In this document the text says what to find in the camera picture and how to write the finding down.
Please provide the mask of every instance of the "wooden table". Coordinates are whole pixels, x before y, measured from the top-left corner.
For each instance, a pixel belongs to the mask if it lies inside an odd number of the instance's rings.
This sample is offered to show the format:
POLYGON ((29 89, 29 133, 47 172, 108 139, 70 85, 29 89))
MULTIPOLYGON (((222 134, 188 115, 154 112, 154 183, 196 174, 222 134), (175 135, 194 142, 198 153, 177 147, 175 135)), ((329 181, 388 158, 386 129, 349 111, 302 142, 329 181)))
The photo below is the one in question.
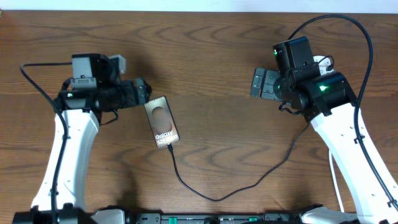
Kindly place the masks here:
MULTIPOLYGON (((47 167, 54 112, 22 77, 27 62, 68 62, 72 54, 121 54, 123 79, 144 77, 165 95, 182 140, 174 150, 182 178, 213 198, 255 183, 285 155, 305 126, 277 110, 278 102, 251 98, 256 67, 276 69, 272 45, 316 14, 5 11, 0 17, 0 222, 27 211, 47 167)), ((362 109, 367 128, 398 179, 398 16, 352 15, 374 45, 374 65, 362 109)), ((314 54, 333 55, 357 93, 368 48, 348 21, 327 19, 306 27, 314 54)), ((29 68, 56 97, 71 67, 29 68)), ((104 120, 111 118, 106 114, 104 120)), ((340 173, 347 211, 355 208, 340 173)), ((313 203, 338 209, 328 149, 310 128, 290 160, 255 189, 224 202, 197 197, 177 180, 168 150, 155 146, 142 106, 120 111, 103 126, 91 152, 87 210, 123 205, 164 213, 262 213, 313 203)))

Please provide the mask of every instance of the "smartphone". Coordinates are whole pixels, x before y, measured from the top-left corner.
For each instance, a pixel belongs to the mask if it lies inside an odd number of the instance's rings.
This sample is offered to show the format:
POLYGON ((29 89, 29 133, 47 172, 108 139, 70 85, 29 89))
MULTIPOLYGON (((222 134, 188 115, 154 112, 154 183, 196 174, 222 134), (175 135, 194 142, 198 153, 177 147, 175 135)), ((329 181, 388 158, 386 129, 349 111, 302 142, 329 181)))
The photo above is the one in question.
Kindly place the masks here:
POLYGON ((180 140, 172 112, 165 96, 144 104, 157 147, 180 140))

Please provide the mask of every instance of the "white wall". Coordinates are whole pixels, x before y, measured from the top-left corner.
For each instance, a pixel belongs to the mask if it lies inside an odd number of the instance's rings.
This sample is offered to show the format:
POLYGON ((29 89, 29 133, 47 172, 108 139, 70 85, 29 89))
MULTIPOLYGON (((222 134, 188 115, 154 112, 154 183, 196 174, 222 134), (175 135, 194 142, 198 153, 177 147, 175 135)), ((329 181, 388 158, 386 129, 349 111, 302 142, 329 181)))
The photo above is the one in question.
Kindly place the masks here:
POLYGON ((398 0, 0 0, 0 8, 4 10, 398 13, 398 0))

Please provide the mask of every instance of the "white cable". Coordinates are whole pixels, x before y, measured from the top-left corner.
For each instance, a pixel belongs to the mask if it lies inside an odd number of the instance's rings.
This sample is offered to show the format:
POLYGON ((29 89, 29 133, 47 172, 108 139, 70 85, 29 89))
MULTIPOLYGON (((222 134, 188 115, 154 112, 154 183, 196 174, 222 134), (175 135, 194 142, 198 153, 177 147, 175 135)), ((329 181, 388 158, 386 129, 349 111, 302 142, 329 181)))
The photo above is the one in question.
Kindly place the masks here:
POLYGON ((329 165, 330 165, 330 172, 331 178, 333 179, 333 185, 335 186, 336 190, 336 197, 338 201, 338 205, 340 206, 340 211, 344 212, 343 202, 341 201, 340 191, 338 190, 335 168, 333 167, 333 156, 331 155, 331 151, 329 150, 329 165))

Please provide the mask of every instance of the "robotic arm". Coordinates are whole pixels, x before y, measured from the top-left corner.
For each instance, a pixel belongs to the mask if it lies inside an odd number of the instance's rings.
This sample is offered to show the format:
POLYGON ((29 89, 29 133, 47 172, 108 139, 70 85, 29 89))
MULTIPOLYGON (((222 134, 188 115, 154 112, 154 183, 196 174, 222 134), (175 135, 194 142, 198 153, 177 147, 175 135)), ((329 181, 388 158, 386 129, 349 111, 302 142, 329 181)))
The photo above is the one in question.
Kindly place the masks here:
MULTIPOLYGON (((116 115, 113 120, 116 120, 118 109, 147 103, 152 91, 141 78, 135 80, 137 87, 131 80, 121 81, 120 74, 126 71, 126 61, 120 55, 110 58, 100 54, 73 55, 72 67, 73 78, 64 82, 54 100, 68 127, 67 141, 63 154, 60 154, 64 129, 60 117, 56 115, 55 137, 49 164, 40 190, 32 202, 31 212, 36 214, 46 214, 46 211, 49 213, 51 209, 62 211, 65 206, 85 208, 86 172, 93 141, 101 124, 102 112, 113 111, 116 115), (59 172, 54 174, 60 155, 63 156, 59 172), (54 175, 58 175, 56 208, 53 208, 51 203, 54 175)), ((38 217, 46 217, 42 221, 50 218, 49 215, 38 217)), ((14 222, 23 220, 23 216, 16 217, 14 222)))
MULTIPOLYGON (((252 83, 251 96, 281 101, 280 110, 294 115, 302 114, 329 147, 353 196, 358 220, 361 223, 378 223, 386 219, 398 222, 398 211, 379 184, 371 170, 359 141, 367 149, 382 181, 393 198, 398 198, 397 183, 392 178, 374 146, 359 111, 361 139, 354 130, 354 106, 357 98, 347 79, 340 72, 326 72, 314 61, 306 37, 287 40, 274 46, 279 71, 257 68, 252 83), (284 108, 290 105, 291 110, 284 108)), ((302 217, 305 223, 330 221, 329 216, 314 210, 302 217)))

